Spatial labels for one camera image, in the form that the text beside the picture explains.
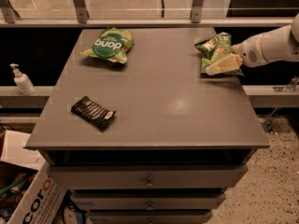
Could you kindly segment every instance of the speckled floor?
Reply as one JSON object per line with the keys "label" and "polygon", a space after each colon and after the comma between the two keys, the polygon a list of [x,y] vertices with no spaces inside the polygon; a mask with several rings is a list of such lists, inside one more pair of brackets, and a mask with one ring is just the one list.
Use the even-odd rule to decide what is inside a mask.
{"label": "speckled floor", "polygon": [[267,134],[271,147],[252,156],[249,171],[226,191],[208,224],[299,223],[298,122],[296,110],[273,120],[275,134]]}

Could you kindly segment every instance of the gray tabletop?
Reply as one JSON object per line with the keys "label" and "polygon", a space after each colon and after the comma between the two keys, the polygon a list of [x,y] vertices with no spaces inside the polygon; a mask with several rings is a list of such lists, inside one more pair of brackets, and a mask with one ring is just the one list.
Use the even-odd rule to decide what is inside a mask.
{"label": "gray tabletop", "polygon": [[[28,148],[268,147],[237,77],[200,75],[193,41],[213,29],[130,30],[135,43],[124,67],[79,56],[102,30],[82,31]],[[71,113],[85,95],[117,111],[104,132]]]}

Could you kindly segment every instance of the green snack bag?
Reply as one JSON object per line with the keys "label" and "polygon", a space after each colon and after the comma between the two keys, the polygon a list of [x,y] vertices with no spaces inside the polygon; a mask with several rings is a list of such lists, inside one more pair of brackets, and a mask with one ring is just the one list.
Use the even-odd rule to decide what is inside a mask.
{"label": "green snack bag", "polygon": [[81,52],[80,55],[99,58],[113,63],[126,63],[126,52],[133,45],[133,42],[131,31],[106,28],[92,47]]}
{"label": "green snack bag", "polygon": [[[202,58],[201,72],[206,73],[207,67],[231,54],[232,38],[227,33],[220,33],[214,37],[197,39],[195,40],[194,45],[204,54],[204,57]],[[237,69],[231,72],[226,72],[226,74],[243,75],[243,72],[241,69]]]}

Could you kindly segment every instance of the soap dispenser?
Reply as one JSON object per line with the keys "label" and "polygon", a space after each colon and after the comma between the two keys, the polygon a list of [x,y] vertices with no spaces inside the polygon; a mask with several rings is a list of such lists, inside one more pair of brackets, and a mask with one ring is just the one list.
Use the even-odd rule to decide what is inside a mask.
{"label": "soap dispenser", "polygon": [[36,91],[36,88],[32,84],[30,78],[26,75],[23,74],[17,67],[19,65],[12,63],[10,67],[13,69],[12,72],[14,73],[14,81],[16,85],[19,87],[20,91],[24,95],[30,95],[33,94]]}

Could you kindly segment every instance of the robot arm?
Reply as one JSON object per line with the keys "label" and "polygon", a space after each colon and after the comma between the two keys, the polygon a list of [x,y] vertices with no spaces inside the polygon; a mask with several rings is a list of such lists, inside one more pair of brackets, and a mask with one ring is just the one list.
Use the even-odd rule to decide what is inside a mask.
{"label": "robot arm", "polygon": [[265,65],[276,61],[299,62],[299,14],[292,25],[254,35],[231,47],[232,52],[243,59],[249,67]]}

